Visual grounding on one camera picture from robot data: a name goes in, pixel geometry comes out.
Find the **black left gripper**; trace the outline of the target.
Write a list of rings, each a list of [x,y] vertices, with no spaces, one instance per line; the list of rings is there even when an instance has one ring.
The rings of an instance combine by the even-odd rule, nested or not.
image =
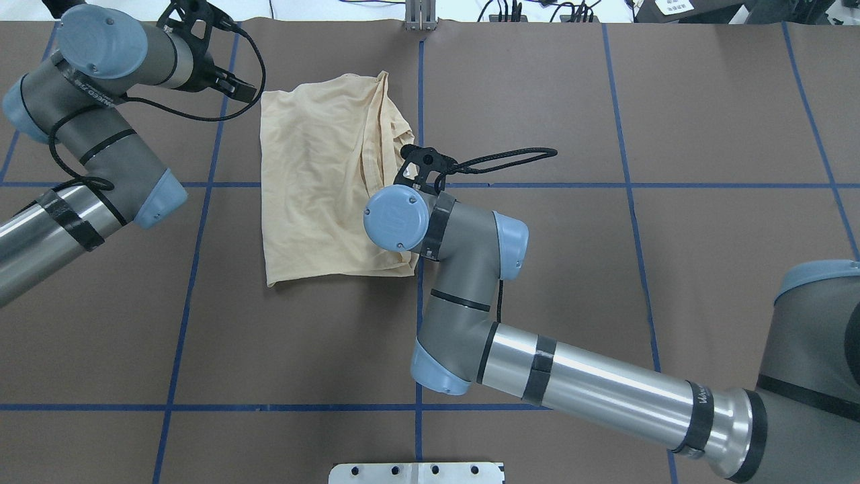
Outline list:
[[[196,92],[212,88],[228,98],[251,104],[256,96],[256,88],[251,83],[240,80],[230,71],[217,65],[206,65],[196,74]]]

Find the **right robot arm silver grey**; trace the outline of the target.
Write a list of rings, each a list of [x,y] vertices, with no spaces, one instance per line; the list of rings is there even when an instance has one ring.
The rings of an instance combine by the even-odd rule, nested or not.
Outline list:
[[[363,226],[385,250],[438,261],[411,374],[438,393],[473,383],[704,459],[737,483],[858,482],[858,263],[784,276],[755,389],[713,391],[492,321],[497,283],[519,275],[516,218],[390,185]]]

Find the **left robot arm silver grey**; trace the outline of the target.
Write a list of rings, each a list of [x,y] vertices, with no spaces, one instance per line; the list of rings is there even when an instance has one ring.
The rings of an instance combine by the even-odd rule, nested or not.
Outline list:
[[[56,50],[4,95],[4,116],[45,144],[68,180],[2,226],[2,304],[7,305],[129,223],[149,229],[187,201],[187,191],[118,108],[140,102],[137,85],[197,93],[215,89],[246,110],[262,88],[218,67],[212,30],[249,34],[206,1],[171,1],[156,24],[84,1],[47,1]]]

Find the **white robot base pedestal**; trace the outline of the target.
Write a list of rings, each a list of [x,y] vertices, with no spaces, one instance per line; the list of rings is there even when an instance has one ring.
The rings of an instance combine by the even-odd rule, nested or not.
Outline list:
[[[329,483],[505,483],[503,463],[384,462],[342,463],[329,472]]]

